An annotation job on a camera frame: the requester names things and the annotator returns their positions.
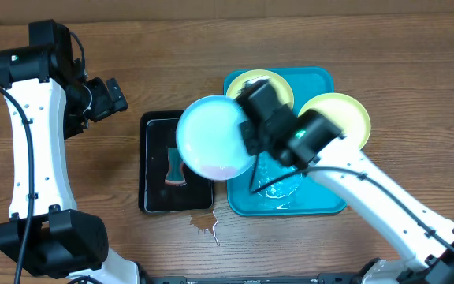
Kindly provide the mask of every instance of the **yellow plate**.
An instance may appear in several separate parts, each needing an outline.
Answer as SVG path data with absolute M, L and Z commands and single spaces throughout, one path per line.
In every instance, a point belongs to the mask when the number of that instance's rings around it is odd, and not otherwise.
M 340 93 L 315 96 L 304 104 L 299 115 L 309 109 L 325 115 L 330 121 L 341 127 L 348 138 L 358 144 L 360 149 L 369 140 L 369 114 L 365 107 L 351 96 Z
M 269 83 L 276 90 L 276 94 L 280 102 L 283 104 L 287 103 L 288 106 L 292 109 L 293 108 L 292 88 L 290 88 L 290 85 L 287 83 L 285 79 L 283 79 L 283 77 L 276 74 L 275 72 L 267 70 L 256 69 L 242 73 L 236 79 L 234 79 L 234 81 L 229 85 L 229 88 L 227 88 L 227 94 L 225 95 L 227 95 L 231 99 L 235 99 L 240 94 L 240 90 L 244 87 L 244 82 L 261 76 L 269 77 Z

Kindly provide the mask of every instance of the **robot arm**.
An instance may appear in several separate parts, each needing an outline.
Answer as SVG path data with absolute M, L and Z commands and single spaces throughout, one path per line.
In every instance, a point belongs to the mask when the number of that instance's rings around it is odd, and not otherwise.
M 398 252 L 399 261 L 378 261 L 361 283 L 454 283 L 453 221 L 409 195 L 318 112 L 296 117 L 266 77 L 248 81 L 236 101 L 248 118 L 240 124 L 248 154 L 268 151 L 283 166 L 301 170 L 316 166 L 308 176 L 345 199 Z
M 86 81 L 73 61 L 69 30 L 53 21 L 29 25 L 30 47 L 0 52 L 0 86 L 23 108 L 34 144 L 35 203 L 28 216 L 28 147 L 22 118 L 7 101 L 13 130 L 15 182 L 10 222 L 0 224 L 0 249 L 17 262 L 31 219 L 23 268 L 33 276 L 138 284 L 140 267 L 108 246 L 102 220 L 76 210 L 65 161 L 65 138 L 128 108 L 115 79 Z
M 319 161 L 312 166 L 334 166 L 347 168 L 374 179 L 398 200 L 407 206 L 426 225 L 449 244 L 454 242 L 454 222 L 445 219 L 419 203 L 403 190 L 394 180 L 376 167 L 347 137 L 336 138 L 318 153 Z M 400 273 L 424 271 L 429 268 L 429 256 L 438 258 L 446 248 L 428 237 L 398 204 L 373 184 L 358 176 L 334 171 L 320 170 L 310 172 L 309 177 L 343 198 L 359 215 L 372 225 L 392 247 L 401 260 L 394 266 L 386 265 L 377 274 L 367 276 L 365 283 L 395 282 Z

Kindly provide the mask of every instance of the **white bowl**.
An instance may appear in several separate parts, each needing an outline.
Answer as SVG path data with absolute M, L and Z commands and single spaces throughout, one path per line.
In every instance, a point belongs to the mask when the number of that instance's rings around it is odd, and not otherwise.
M 198 175 L 226 181 L 248 170 L 255 161 L 244 146 L 239 124 L 247 117 L 235 100 L 210 95 L 195 101 L 181 115 L 177 148 Z

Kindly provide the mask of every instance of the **green led light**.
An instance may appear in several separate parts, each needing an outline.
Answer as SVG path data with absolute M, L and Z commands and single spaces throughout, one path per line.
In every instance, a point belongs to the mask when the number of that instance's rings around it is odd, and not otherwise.
M 300 139 L 306 134 L 306 130 L 299 130 L 299 132 L 296 133 L 296 138 Z

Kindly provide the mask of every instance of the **liquid spill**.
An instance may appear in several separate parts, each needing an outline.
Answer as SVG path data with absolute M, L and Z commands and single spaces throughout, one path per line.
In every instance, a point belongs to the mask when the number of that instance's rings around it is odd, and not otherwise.
M 204 233 L 206 233 L 206 231 L 210 232 L 213 235 L 214 241 L 217 243 L 217 245 L 220 245 L 220 242 L 217 238 L 217 232 L 215 232 L 214 230 L 215 226 L 218 224 L 218 220 L 214 215 L 213 208 L 202 211 L 193 211 L 190 214 L 190 217 L 190 225 L 193 225 L 197 228 L 197 233 L 201 231 L 203 231 Z

